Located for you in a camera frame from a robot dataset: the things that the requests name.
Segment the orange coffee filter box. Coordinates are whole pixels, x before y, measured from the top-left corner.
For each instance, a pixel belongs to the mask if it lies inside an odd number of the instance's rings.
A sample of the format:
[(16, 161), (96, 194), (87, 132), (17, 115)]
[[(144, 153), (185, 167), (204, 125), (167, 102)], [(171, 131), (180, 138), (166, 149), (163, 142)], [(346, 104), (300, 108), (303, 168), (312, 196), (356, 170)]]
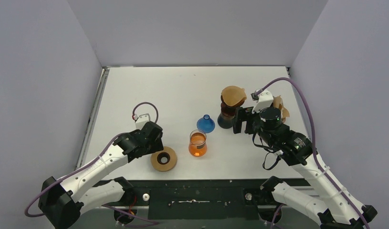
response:
[(284, 107), (284, 102), (281, 96), (274, 96), (272, 104), (273, 107), (280, 110), (282, 122), (285, 123), (286, 119), (290, 117), (290, 114), (289, 111)]

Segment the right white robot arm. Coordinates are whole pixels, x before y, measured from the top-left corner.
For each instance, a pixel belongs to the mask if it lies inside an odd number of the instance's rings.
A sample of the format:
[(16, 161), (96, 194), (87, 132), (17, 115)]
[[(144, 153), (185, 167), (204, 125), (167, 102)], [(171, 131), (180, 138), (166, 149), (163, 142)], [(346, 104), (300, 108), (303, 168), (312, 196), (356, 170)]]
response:
[(274, 165), (283, 160), (318, 194), (318, 198), (314, 198), (272, 176), (261, 185), (255, 201), (287, 205), (315, 221), (322, 229), (362, 229), (376, 217), (378, 212), (373, 206), (362, 204), (333, 177), (312, 142), (282, 122), (279, 109), (271, 106), (258, 113), (252, 110), (252, 107), (237, 108), (233, 132), (240, 133), (242, 123), (246, 122), (245, 133), (266, 142), (265, 146), (255, 146), (275, 154)]

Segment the brown paper coffee filter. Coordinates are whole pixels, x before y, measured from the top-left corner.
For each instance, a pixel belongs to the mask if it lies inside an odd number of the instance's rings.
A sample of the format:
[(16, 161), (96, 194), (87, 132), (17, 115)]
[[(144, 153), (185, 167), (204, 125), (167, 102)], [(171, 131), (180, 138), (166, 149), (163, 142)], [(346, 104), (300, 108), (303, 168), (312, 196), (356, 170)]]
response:
[(245, 89), (238, 86), (228, 86), (221, 91), (222, 102), (227, 106), (241, 105), (247, 99)]

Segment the orange translucent dripper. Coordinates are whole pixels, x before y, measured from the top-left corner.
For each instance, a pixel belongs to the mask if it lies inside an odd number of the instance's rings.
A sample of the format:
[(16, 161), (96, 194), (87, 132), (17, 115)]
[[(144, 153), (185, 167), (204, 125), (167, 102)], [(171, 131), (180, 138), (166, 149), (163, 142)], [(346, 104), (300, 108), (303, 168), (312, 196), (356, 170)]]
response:
[(201, 130), (194, 130), (190, 133), (189, 138), (189, 153), (195, 157), (204, 156), (207, 152), (206, 133)]

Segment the round wooden ring stand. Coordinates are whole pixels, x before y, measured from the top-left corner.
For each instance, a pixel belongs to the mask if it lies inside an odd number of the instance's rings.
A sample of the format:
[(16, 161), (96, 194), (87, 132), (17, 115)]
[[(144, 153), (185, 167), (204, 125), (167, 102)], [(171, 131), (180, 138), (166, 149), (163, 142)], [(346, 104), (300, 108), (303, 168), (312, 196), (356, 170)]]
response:
[(151, 164), (155, 170), (167, 172), (177, 164), (177, 154), (172, 148), (165, 146), (163, 150), (151, 155)]

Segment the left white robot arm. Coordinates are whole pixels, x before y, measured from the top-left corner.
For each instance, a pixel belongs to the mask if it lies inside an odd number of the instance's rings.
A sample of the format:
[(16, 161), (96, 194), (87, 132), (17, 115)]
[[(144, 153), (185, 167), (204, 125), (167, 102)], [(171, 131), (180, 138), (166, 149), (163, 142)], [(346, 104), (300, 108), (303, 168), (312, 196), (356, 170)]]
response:
[(83, 167), (59, 178), (47, 178), (38, 196), (38, 207), (56, 229), (68, 229), (85, 212), (119, 202), (127, 205), (133, 191), (123, 177), (100, 181), (136, 158), (163, 150), (163, 129), (149, 121), (141, 129), (116, 135), (104, 150)]

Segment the amber plastic coffee dripper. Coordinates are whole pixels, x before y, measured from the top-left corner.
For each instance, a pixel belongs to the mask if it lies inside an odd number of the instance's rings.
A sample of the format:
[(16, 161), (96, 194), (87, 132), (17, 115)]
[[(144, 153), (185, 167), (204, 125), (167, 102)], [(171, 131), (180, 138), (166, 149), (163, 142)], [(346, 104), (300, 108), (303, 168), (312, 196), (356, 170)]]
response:
[(233, 106), (228, 106), (224, 101), (222, 101), (220, 105), (221, 106), (220, 114), (228, 119), (232, 119), (235, 116), (236, 109), (241, 105), (243, 105), (244, 102), (245, 102), (244, 100), (241, 100), (240, 102), (238, 102)]

